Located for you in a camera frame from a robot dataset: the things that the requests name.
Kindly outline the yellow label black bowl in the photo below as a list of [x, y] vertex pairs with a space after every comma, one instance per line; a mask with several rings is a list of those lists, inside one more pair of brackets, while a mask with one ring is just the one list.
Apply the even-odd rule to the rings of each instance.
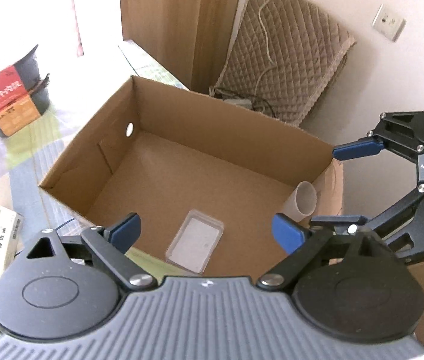
[[0, 111], [0, 137], [9, 137], [42, 116], [50, 107], [47, 87], [19, 98]]

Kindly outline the clear plastic case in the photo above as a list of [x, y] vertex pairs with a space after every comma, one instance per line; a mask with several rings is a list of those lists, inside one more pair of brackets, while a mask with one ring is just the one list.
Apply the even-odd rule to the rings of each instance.
[[224, 228], [223, 222], [207, 214], [189, 211], [165, 252], [166, 261], [196, 275], [203, 274]]

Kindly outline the red label black bowl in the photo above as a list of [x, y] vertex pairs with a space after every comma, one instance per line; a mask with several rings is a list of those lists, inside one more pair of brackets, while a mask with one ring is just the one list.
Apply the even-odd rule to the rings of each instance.
[[0, 71], [0, 110], [26, 96], [42, 80], [35, 45], [24, 57]]

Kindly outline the brown cardboard box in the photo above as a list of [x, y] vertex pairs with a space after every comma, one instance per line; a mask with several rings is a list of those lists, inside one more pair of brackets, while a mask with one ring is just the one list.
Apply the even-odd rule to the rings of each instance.
[[[409, 336], [348, 342], [308, 323], [287, 294], [257, 286], [301, 244], [275, 220], [301, 181], [312, 183], [318, 201], [297, 224], [312, 229], [313, 217], [340, 215], [343, 171], [333, 148], [214, 98], [127, 80], [72, 140], [43, 189], [94, 224], [137, 213], [139, 247], [156, 258], [165, 258], [193, 209], [225, 228], [203, 274], [166, 277], [157, 289], [128, 295], [103, 327], [58, 350], [83, 359], [423, 359], [424, 312]], [[424, 291], [424, 262], [405, 266]]]

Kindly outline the brown quilted cushion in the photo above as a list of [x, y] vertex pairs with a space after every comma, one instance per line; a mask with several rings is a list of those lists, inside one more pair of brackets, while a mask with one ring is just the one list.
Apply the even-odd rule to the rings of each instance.
[[247, 0], [209, 94], [299, 126], [332, 85], [356, 40], [307, 0]]

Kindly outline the white paper cup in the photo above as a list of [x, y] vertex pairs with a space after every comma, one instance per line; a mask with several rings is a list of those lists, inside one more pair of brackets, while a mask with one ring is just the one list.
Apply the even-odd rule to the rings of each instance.
[[301, 181], [284, 202], [280, 212], [299, 223], [312, 216], [317, 201], [317, 191], [312, 183]]

